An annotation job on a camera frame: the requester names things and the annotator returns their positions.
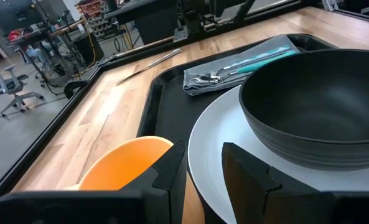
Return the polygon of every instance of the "workbench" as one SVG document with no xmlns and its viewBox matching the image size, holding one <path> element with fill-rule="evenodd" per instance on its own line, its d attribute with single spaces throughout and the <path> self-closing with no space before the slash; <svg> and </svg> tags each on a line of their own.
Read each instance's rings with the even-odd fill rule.
<svg viewBox="0 0 369 224">
<path fill-rule="evenodd" d="M 35 69 L 37 70 L 38 73 L 41 74 L 41 76 L 43 77 L 44 74 L 43 72 L 40 70 L 40 68 L 36 65 L 36 63 L 31 59 L 31 57 L 27 54 L 27 52 L 24 50 L 25 47 L 27 47 L 28 45 L 38 45 L 40 46 L 38 43 L 46 40 L 47 42 L 49 42 L 49 44 L 54 48 L 54 52 L 58 55 L 59 51 L 58 48 L 54 47 L 53 43 L 51 42 L 51 39 L 53 39 L 54 37 L 57 36 L 61 36 L 61 40 L 64 42 L 64 44 L 67 46 L 67 48 L 69 49 L 69 51 L 71 51 L 73 58 L 75 59 L 75 61 L 77 62 L 78 65 L 81 65 L 81 60 L 78 57 L 76 51 L 71 47 L 70 42 L 72 40 L 70 40 L 69 36 L 68 36 L 68 32 L 70 32 L 72 29 L 78 27 L 80 24 L 84 24 L 84 20 L 80 19 L 72 24 L 69 24 L 68 26 L 65 26 L 63 28 L 59 28 L 56 31 L 50 33 L 49 35 L 46 34 L 46 29 L 40 29 L 40 30 L 35 30 L 33 31 L 33 33 L 31 34 L 26 34 L 26 35 L 22 35 L 14 40 L 11 40 L 12 44 L 18 45 L 21 52 L 26 56 L 26 58 L 29 60 L 29 62 L 35 67 Z"/>
<path fill-rule="evenodd" d="M 369 49 L 369 22 L 307 7 L 181 47 L 182 52 L 142 74 L 114 83 L 169 53 L 106 71 L 48 143 L 13 191 L 62 190 L 77 184 L 104 153 L 135 138 L 152 80 L 164 70 L 279 34 L 314 35 L 340 48 Z M 183 223 L 203 223 L 187 175 Z"/>
</svg>

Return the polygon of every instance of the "gray office chair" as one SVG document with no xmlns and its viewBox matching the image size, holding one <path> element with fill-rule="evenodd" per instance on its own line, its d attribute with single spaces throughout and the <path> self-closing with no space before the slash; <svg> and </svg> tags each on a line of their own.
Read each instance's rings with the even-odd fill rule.
<svg viewBox="0 0 369 224">
<path fill-rule="evenodd" d="M 35 92 L 26 93 L 23 95 L 16 94 L 23 90 L 26 83 L 23 83 L 22 81 L 28 78 L 27 75 L 19 75 L 18 77 L 15 76 L 12 69 L 17 65 L 18 64 L 10 65 L 4 69 L 5 71 L 8 71 L 10 73 L 11 78 L 4 80 L 0 75 L 0 95 L 5 93 L 7 93 L 8 95 L 14 95 L 14 99 L 1 111 L 1 115 L 3 118 L 7 118 L 4 112 L 12 106 L 19 109 L 22 113 L 25 112 L 25 110 L 22 108 L 22 106 L 25 106 L 24 99 L 32 97 L 36 97 L 41 100 L 44 99 L 42 95 Z"/>
</svg>

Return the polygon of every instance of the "plate rim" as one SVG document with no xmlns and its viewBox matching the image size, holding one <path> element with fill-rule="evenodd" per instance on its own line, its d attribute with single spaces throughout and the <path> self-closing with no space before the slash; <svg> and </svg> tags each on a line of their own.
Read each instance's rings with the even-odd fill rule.
<svg viewBox="0 0 369 224">
<path fill-rule="evenodd" d="M 190 138 L 189 138 L 189 146 L 191 145 L 191 137 L 193 135 L 193 130 L 194 130 L 194 127 L 197 125 L 197 123 L 199 122 L 201 116 L 209 109 L 209 107 L 211 107 L 214 102 L 218 101 L 220 98 L 222 98 L 224 95 L 226 95 L 227 93 L 237 89 L 237 88 L 240 88 L 240 85 L 232 88 L 231 90 L 228 90 L 227 92 L 225 92 L 224 94 L 222 94 L 221 96 L 219 96 L 216 100 L 214 100 L 213 102 L 211 102 L 205 109 L 204 111 L 201 113 L 201 115 L 198 117 L 197 121 L 195 122 L 192 130 L 191 130 L 191 134 L 190 134 Z M 214 207 L 214 205 L 212 205 L 211 203 L 208 203 L 207 199 L 205 198 L 205 194 L 202 192 L 202 190 L 198 187 L 199 185 L 197 184 L 197 181 L 193 175 L 193 170 L 192 170 L 192 167 L 191 167 L 191 161 L 190 161 L 190 150 L 187 150 L 187 157 L 188 157 L 188 162 L 189 162 L 189 169 L 190 169 L 190 173 L 191 173 L 191 176 L 193 177 L 192 178 L 192 181 L 194 182 L 195 184 L 195 187 L 197 188 L 197 190 L 199 191 L 199 194 L 202 196 L 202 198 L 205 200 L 205 202 L 208 204 L 208 206 L 213 210 L 213 212 L 216 213 L 217 216 L 219 216 L 225 223 L 229 223 L 228 220 L 226 220 L 225 217 L 222 217 L 221 215 L 219 215 L 217 212 L 216 212 L 216 208 Z"/>
</svg>

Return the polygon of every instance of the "silverware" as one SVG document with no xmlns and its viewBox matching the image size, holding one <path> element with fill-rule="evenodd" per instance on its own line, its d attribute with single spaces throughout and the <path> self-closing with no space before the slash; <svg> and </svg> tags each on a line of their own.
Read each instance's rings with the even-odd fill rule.
<svg viewBox="0 0 369 224">
<path fill-rule="evenodd" d="M 294 55 L 296 53 L 297 52 L 294 51 L 294 50 L 290 50 L 290 51 L 287 51 L 287 52 L 281 52 L 279 55 L 276 54 L 273 57 L 264 58 L 264 60 L 258 60 L 255 63 L 252 63 L 250 65 L 246 65 L 244 67 L 238 68 L 236 71 L 230 72 L 229 74 L 225 75 L 224 77 L 217 76 L 217 75 L 211 75 L 211 74 L 199 75 L 199 77 L 201 77 L 202 80 L 216 80 L 216 82 L 211 82 L 211 83 L 220 83 L 220 82 L 224 81 L 226 78 L 228 78 L 232 75 L 253 72 L 253 71 L 257 70 L 258 68 L 262 67 L 263 65 L 266 65 L 270 62 L 273 62 L 273 61 L 278 60 L 278 59 L 283 58 L 283 57 Z"/>
<path fill-rule="evenodd" d="M 289 47 L 289 45 L 284 45 L 284 46 L 278 47 L 278 48 L 276 48 L 274 50 L 270 50 L 269 52 L 266 52 L 266 53 L 257 55 L 255 57 L 252 57 L 252 58 L 249 58 L 249 59 L 245 59 L 245 60 L 243 60 L 241 62 L 234 63 L 232 65 L 223 67 L 223 68 L 221 68 L 219 70 L 211 71 L 210 73 L 206 73 L 206 74 L 198 74 L 197 76 L 218 76 L 218 74 L 220 72 L 223 72 L 225 70 L 231 70 L 231 69 L 238 68 L 238 67 L 241 67 L 241 66 L 244 66 L 244 65 L 249 65 L 251 63 L 260 62 L 260 61 L 266 60 L 267 58 L 273 57 L 273 56 L 275 56 L 277 54 L 285 53 L 286 51 L 288 51 L 290 49 L 291 48 Z"/>
<path fill-rule="evenodd" d="M 202 79 L 200 77 L 190 77 L 190 79 L 195 80 L 197 83 L 219 83 L 220 79 L 211 78 L 209 80 Z"/>
<path fill-rule="evenodd" d="M 135 72 L 135 73 L 131 74 L 130 76 L 125 77 L 125 78 L 123 78 L 123 79 L 121 79 L 121 80 L 117 81 L 117 82 L 115 83 L 115 85 L 120 84 L 121 82 L 124 82 L 124 81 L 126 81 L 126 80 L 130 79 L 131 77 L 133 77 L 133 76 L 135 76 L 135 75 L 138 75 L 138 74 L 142 73 L 143 71 L 147 70 L 148 68 L 151 68 L 151 67 L 153 67 L 153 66 L 155 66 L 155 65 L 157 65 L 157 64 L 159 64 L 159 63 L 161 63 L 161 62 L 163 62 L 163 61 L 165 61 L 165 60 L 167 60 L 168 58 L 171 58 L 171 57 L 173 57 L 173 56 L 177 55 L 177 54 L 178 54 L 178 53 L 180 53 L 180 52 L 181 52 L 181 49 L 176 49 L 176 50 L 172 51 L 171 53 L 169 53 L 169 54 L 167 54 L 167 55 L 163 56 L 162 58 L 160 58 L 160 59 L 156 60 L 155 62 L 150 63 L 147 67 L 143 68 L 142 70 L 137 71 L 137 72 Z"/>
</svg>

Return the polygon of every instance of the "white plate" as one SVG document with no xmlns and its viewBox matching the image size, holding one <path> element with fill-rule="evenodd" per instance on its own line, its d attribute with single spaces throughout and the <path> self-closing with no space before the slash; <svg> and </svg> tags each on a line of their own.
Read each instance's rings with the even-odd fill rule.
<svg viewBox="0 0 369 224">
<path fill-rule="evenodd" d="M 293 164 L 271 152 L 255 136 L 238 100 L 240 87 L 217 98 L 201 114 L 191 132 L 188 156 L 194 183 L 222 218 L 236 223 L 222 169 L 222 146 L 233 142 L 257 158 L 317 190 L 369 191 L 369 168 L 353 171 L 314 170 Z"/>
</svg>

